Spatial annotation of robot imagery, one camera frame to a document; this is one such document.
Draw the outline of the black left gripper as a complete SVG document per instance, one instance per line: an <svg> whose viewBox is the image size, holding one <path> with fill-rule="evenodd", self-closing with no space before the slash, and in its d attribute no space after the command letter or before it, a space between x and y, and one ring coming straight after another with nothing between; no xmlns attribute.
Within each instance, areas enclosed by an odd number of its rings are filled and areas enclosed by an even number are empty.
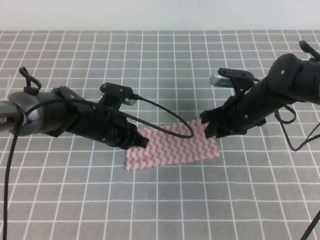
<svg viewBox="0 0 320 240"><path fill-rule="evenodd" d="M110 147L146 148L149 139L140 135L136 125L113 110L86 100L72 102L77 118L72 124L72 133Z"/></svg>

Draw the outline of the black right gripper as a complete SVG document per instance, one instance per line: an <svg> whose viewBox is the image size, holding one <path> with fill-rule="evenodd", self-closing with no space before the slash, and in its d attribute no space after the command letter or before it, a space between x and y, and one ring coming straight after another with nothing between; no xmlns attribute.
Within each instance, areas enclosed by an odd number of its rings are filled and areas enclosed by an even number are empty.
<svg viewBox="0 0 320 240"><path fill-rule="evenodd" d="M204 134L207 139L245 135L253 127L266 124L264 116L254 116L252 104L245 100L245 94L236 94L220 107L205 110L200 114L202 124L207 124Z"/></svg>

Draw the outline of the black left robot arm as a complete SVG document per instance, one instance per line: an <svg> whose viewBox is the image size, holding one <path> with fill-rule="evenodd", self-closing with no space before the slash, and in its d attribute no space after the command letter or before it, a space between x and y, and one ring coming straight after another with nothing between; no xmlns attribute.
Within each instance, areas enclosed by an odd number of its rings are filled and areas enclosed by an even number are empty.
<svg viewBox="0 0 320 240"><path fill-rule="evenodd" d="M55 138L67 132L123 150L147 147L149 140L119 110L102 101L88 101L66 86L42 92L41 83L25 67L18 71L26 86L1 101L1 131Z"/></svg>

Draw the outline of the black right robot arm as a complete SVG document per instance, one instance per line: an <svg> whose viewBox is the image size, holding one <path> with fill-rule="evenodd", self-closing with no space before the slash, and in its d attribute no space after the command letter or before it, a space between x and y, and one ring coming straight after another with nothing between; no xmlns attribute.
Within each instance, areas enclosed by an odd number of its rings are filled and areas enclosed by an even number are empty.
<svg viewBox="0 0 320 240"><path fill-rule="evenodd" d="M245 135L253 127L266 123L266 117L295 102L320 103L320 55L305 40L300 48L311 54L301 60L292 53L281 55L272 64L267 76L258 80L245 70L219 68L210 76L215 87L233 88L220 107L200 114L206 124L206 138Z"/></svg>

